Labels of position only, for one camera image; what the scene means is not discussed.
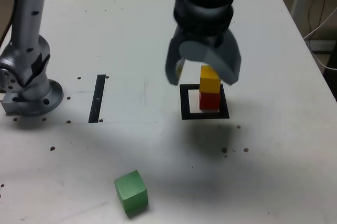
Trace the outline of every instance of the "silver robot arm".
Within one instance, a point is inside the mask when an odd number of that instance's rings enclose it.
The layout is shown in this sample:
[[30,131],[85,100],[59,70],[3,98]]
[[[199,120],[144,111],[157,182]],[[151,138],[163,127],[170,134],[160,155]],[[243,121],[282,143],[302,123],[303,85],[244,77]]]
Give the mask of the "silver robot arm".
[[[176,0],[178,23],[166,59],[166,76],[177,85],[185,60],[205,62],[220,78],[233,84],[239,78],[241,57],[228,30],[233,0]],[[15,0],[12,36],[0,56],[0,87],[7,93],[2,106],[7,114],[37,116],[56,108],[62,87],[46,75],[49,45],[39,35],[44,0]],[[0,40],[0,46],[7,33]]]
[[0,86],[7,92],[2,106],[7,114],[42,115],[63,98],[62,87],[46,75],[50,49],[39,35],[43,4],[44,0],[14,3],[11,40],[0,56]]

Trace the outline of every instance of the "black strip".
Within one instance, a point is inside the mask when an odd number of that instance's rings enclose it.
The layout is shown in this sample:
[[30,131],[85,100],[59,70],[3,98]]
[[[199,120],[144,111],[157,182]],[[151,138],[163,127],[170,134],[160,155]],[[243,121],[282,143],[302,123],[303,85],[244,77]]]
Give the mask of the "black strip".
[[191,113],[189,90],[199,90],[199,84],[181,84],[180,85],[180,103],[182,120],[211,120],[211,119],[229,119],[225,92],[222,84],[220,85],[220,107],[219,112]]
[[103,98],[105,75],[97,75],[93,102],[91,103],[89,123],[98,123]]

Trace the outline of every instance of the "white table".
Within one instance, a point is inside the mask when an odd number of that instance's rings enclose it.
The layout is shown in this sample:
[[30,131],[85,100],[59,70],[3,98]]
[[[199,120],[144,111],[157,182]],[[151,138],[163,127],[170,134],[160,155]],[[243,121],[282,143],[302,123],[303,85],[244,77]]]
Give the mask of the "white table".
[[[233,5],[230,119],[189,121],[164,74],[174,0],[46,0],[47,74],[71,99],[2,116],[0,223],[336,223],[335,100],[282,0]],[[104,122],[89,124],[98,74]],[[181,83],[199,77],[187,62]],[[128,220],[113,180],[133,170],[150,206]]]

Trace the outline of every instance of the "cube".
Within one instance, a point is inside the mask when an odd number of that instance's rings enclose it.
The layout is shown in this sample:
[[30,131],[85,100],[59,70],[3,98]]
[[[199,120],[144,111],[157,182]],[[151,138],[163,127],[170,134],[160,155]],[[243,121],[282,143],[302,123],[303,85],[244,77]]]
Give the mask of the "cube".
[[117,195],[127,216],[144,210],[148,205],[147,189],[138,171],[114,180]]
[[201,67],[199,92],[218,94],[220,91],[220,78],[209,65]]
[[200,110],[218,110],[220,107],[220,92],[214,93],[199,93],[199,109]]

